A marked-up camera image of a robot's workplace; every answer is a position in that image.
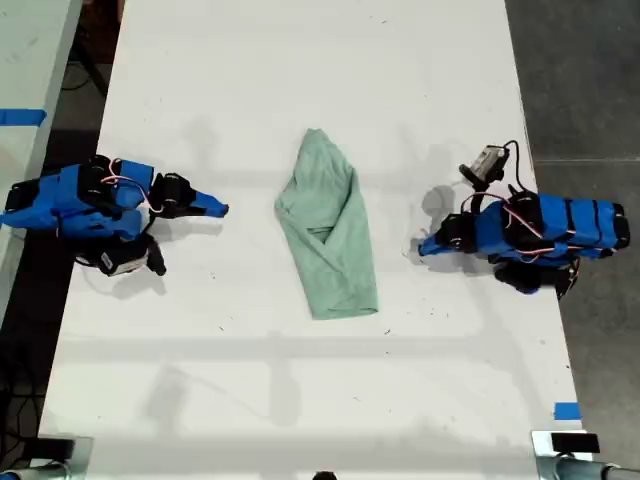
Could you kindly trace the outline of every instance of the concrete floor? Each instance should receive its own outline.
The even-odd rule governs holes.
[[[627,210],[632,239],[639,238],[640,1],[506,1],[539,190],[618,201]],[[102,69],[108,75],[109,67]],[[93,153],[103,108],[92,84],[62,92],[49,165]],[[69,268],[61,269],[64,275]],[[640,250],[632,240],[632,248],[613,258],[583,262],[576,287],[561,302],[585,427],[600,436],[603,460],[635,468],[639,269]],[[64,299],[57,308],[63,305]]]

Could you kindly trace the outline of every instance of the white tabletop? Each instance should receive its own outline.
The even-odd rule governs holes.
[[[0,209],[16,182],[40,175],[82,0],[0,0],[0,108],[47,112],[38,127],[0,127]],[[0,228],[0,323],[24,233]]]
[[[360,174],[376,315],[310,317],[273,208],[308,127]],[[99,152],[231,211],[159,221],[163,278],[74,269],[41,433],[92,479],[536,478],[530,431],[579,427],[554,293],[403,255],[511,138],[533,185],[502,0],[127,2]]]

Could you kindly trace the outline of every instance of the white wire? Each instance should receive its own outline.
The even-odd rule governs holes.
[[[537,229],[529,225],[529,223],[524,218],[522,218],[520,215],[518,215],[516,212],[514,212],[510,208],[508,208],[506,205],[503,205],[502,208],[504,208],[507,212],[509,212],[509,215],[512,215],[513,217],[515,217],[515,219],[518,220],[522,225],[527,227],[531,231],[531,233],[533,233],[536,237],[542,239],[542,234]]]
[[[151,210],[153,213],[162,213],[162,210],[164,210],[164,207],[160,207],[160,210],[156,210],[155,208],[153,208],[151,206],[151,202],[149,201],[149,197],[147,196],[147,192],[144,191],[144,188],[142,188],[142,185],[140,185],[139,182],[135,181],[133,178],[115,174],[115,172],[113,171],[113,164],[116,163],[116,161],[119,162],[120,159],[114,158],[109,162],[109,173],[111,173],[111,175],[100,180],[100,183],[117,184],[119,183],[120,180],[131,182],[136,187],[138,187],[138,189],[140,190],[140,193],[142,193],[145,203],[147,204],[147,208],[149,208],[149,210]]]

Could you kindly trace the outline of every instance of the green towel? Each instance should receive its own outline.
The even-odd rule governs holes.
[[[307,130],[276,212],[313,317],[378,311],[378,293],[358,176],[322,130]]]

